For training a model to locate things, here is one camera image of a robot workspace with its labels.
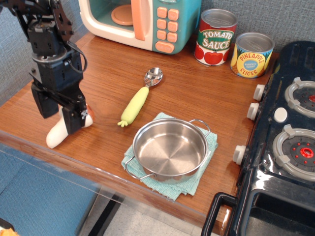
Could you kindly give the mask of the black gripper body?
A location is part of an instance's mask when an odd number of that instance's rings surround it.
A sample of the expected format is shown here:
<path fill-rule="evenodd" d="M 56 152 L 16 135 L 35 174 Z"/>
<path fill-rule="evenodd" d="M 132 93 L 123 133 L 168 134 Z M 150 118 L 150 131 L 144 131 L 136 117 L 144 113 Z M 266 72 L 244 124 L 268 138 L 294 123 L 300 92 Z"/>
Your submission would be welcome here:
<path fill-rule="evenodd" d="M 86 112 L 85 98 L 79 89 L 86 65 L 82 51 L 62 50 L 57 55 L 44 56 L 32 53 L 37 71 L 32 72 L 33 83 L 48 92 L 58 105 Z"/>

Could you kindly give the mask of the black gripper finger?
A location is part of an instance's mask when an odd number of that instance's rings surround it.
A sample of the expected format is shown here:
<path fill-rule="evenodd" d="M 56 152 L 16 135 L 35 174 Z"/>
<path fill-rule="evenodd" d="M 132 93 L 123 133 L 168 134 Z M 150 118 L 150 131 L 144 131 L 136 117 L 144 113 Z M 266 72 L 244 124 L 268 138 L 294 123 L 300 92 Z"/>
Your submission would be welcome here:
<path fill-rule="evenodd" d="M 73 134 L 85 126 L 85 111 L 82 115 L 80 110 L 63 107 L 62 113 L 68 134 Z"/>
<path fill-rule="evenodd" d="M 31 91 L 38 110 L 43 118 L 49 118 L 59 111 L 57 102 L 53 100 L 43 88 L 32 83 Z"/>

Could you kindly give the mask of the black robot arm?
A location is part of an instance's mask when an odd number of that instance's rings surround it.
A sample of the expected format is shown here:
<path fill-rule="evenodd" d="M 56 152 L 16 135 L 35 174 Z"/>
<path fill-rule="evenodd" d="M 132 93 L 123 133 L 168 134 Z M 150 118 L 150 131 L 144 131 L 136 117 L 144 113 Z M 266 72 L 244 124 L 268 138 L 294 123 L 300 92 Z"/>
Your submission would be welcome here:
<path fill-rule="evenodd" d="M 73 134 L 85 126 L 86 100 L 79 88 L 87 68 L 83 52 L 70 41 L 74 34 L 59 0 L 2 0 L 32 47 L 37 69 L 30 73 L 34 100 L 44 118 L 62 106 L 65 127 Z"/>

